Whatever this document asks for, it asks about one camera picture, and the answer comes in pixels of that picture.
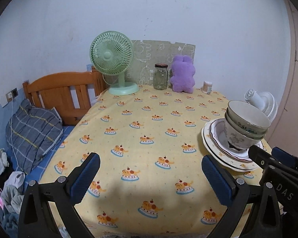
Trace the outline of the small orange flower plate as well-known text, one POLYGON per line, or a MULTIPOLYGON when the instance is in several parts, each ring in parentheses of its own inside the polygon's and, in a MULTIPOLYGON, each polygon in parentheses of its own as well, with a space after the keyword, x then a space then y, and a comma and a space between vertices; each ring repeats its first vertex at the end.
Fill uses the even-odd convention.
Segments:
POLYGON ((237 151, 230 147, 224 132, 224 121, 222 119, 212 120, 205 124, 201 135, 204 138, 204 145, 222 164, 231 168, 249 170, 257 168, 256 164, 249 158, 248 150, 237 151))

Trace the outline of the floral bowl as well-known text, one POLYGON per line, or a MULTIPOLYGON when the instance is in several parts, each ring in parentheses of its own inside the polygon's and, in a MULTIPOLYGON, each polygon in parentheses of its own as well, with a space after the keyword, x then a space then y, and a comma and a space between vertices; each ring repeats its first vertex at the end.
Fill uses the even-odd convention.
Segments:
POLYGON ((239 132, 240 134, 243 134, 244 136, 247 136, 248 138, 251 138, 251 139, 255 139, 255 140, 261 140, 263 139, 266 134, 253 134, 251 132, 248 132, 246 130, 244 130, 243 128, 239 127, 237 124, 235 124, 231 119, 230 117, 228 116, 228 113, 226 112, 224 114, 225 118, 227 119, 228 123, 230 123, 230 125, 237 131, 239 132))
POLYGON ((227 113, 237 126, 249 133, 263 135, 271 126, 261 110, 243 101, 229 101, 227 113))

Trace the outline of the red pattern white plate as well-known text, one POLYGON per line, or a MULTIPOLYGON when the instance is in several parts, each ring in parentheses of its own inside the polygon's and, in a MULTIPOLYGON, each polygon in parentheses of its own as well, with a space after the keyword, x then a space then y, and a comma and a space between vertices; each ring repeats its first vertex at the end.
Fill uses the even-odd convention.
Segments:
POLYGON ((210 138, 215 143, 216 147, 224 154, 234 158, 238 161, 251 162, 248 155, 248 149, 238 150, 233 148, 225 135, 225 122, 224 118, 215 119, 210 123, 209 127, 210 138))

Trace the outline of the pile of clothes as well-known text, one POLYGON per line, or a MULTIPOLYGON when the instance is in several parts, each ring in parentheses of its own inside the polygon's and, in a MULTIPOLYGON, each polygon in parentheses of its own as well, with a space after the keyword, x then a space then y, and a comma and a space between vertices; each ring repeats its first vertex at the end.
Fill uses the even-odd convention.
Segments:
POLYGON ((8 237, 18 236, 24 195, 24 174, 14 171, 4 149, 0 149, 0 228, 8 237))

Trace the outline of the blue plaid bedsheet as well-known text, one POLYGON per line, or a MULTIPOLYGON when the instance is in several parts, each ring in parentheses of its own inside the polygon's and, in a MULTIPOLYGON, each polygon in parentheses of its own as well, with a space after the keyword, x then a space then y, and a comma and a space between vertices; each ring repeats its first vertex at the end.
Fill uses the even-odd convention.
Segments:
MULTIPOLYGON (((54 156, 54 154, 56 153, 56 151, 58 150, 58 148, 65 148, 65 139, 67 138, 67 136, 71 133, 71 131, 74 129, 74 126, 64 126, 63 127, 63 135, 62 137, 57 141, 57 143, 54 145, 54 147, 43 157, 43 159, 41 159, 41 161, 39 162, 39 164, 32 169, 32 171, 25 175, 25 178, 23 180, 23 187, 19 187, 19 191, 20 193, 22 191, 25 191, 28 183, 30 180, 36 180, 37 182, 40 181, 40 179, 42 178, 47 166, 49 165, 52 157, 54 156)), ((15 156, 13 154, 13 152, 11 150, 8 150, 7 152, 7 157, 10 160, 10 165, 13 168, 13 171, 21 171, 20 167, 17 168, 17 162, 15 159, 15 156)), ((15 182, 15 177, 11 177, 10 179, 8 179, 8 181, 5 182, 4 186, 6 185, 13 185, 15 182)))

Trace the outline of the grey plaid pillow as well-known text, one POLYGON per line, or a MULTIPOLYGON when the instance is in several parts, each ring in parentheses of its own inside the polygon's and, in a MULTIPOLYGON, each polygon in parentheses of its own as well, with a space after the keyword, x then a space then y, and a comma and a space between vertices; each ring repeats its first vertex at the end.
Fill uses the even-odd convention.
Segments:
POLYGON ((25 174, 38 166, 62 136, 62 118, 56 108, 36 107, 28 99, 21 102, 6 126, 8 148, 25 174))

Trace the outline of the white floor fan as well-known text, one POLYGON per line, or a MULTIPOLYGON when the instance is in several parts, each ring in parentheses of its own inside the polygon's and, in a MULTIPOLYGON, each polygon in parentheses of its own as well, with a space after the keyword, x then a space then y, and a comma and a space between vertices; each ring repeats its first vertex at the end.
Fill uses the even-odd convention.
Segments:
POLYGON ((245 93, 244 99, 247 103, 261 110, 270 122, 274 121, 278 111, 278 104, 270 92, 264 91, 258 93, 254 89, 249 89, 245 93))

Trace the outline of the yellow patterned tablecloth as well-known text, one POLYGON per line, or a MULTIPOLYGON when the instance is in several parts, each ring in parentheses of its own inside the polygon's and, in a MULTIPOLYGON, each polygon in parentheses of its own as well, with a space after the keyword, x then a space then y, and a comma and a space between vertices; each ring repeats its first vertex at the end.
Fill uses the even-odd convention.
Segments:
POLYGON ((228 100, 144 85, 128 96, 103 93, 60 145, 42 183, 68 176, 95 152, 101 166, 76 210, 95 237, 207 235, 225 207, 201 169, 214 145, 201 130, 228 100))

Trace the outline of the wooden bed headboard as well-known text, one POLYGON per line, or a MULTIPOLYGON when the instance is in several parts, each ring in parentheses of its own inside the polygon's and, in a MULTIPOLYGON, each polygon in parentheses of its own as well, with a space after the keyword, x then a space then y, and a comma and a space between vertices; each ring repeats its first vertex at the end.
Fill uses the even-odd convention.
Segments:
POLYGON ((23 82, 26 98, 36 107, 56 108, 64 125, 75 126, 91 108, 88 87, 100 95, 106 84, 94 67, 86 72, 61 72, 43 76, 36 81, 23 82))

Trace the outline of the cotton swab container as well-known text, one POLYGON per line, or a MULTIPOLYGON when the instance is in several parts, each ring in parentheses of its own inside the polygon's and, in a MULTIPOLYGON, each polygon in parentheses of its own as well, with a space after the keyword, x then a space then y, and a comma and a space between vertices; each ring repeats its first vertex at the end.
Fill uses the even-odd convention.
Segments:
POLYGON ((201 91, 207 95, 212 92, 213 83, 210 81, 204 81, 201 91))

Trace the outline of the purple plush toy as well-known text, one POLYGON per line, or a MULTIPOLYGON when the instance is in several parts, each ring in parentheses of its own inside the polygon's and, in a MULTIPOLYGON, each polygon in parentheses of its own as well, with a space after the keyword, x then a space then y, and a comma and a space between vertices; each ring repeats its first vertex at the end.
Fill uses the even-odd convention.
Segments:
POLYGON ((176 55, 171 65, 170 83, 174 92, 193 93, 195 67, 188 55, 176 55))

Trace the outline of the glass jar black lid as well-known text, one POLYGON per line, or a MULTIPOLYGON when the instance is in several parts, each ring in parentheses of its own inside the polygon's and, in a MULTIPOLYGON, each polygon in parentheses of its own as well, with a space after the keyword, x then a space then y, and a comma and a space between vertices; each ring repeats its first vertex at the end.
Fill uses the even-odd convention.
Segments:
POLYGON ((157 90, 167 89, 168 83, 168 65, 164 63, 155 64, 156 71, 154 72, 153 86, 157 90))

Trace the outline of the green desk fan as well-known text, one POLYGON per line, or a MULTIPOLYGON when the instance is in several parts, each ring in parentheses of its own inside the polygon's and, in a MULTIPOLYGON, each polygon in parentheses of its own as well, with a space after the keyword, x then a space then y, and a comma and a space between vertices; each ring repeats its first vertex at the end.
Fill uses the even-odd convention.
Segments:
POLYGON ((89 56, 101 74, 118 77, 117 83, 109 87, 110 94, 124 96, 139 91, 136 83, 125 80, 133 61, 133 45, 126 35, 117 31, 101 33, 91 43, 89 56))

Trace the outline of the wall power outlet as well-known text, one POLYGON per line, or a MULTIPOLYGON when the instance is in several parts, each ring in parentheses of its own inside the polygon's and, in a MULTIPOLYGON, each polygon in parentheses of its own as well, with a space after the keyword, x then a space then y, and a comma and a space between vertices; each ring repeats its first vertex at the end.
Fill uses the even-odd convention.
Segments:
POLYGON ((8 93, 6 94, 7 102, 8 102, 8 103, 11 102, 15 97, 18 96, 18 94, 19 94, 19 93, 18 93, 17 88, 15 88, 15 89, 13 89, 12 91, 8 92, 8 93))

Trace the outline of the green patterned wall board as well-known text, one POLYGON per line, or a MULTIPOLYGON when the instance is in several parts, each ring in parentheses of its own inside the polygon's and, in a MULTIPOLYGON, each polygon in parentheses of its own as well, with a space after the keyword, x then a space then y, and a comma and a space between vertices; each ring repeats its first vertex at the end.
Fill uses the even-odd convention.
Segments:
POLYGON ((125 79, 140 85, 152 85, 155 64, 164 63, 170 66, 176 55, 195 55, 195 45, 181 42, 156 40, 133 40, 133 61, 125 72, 125 79))

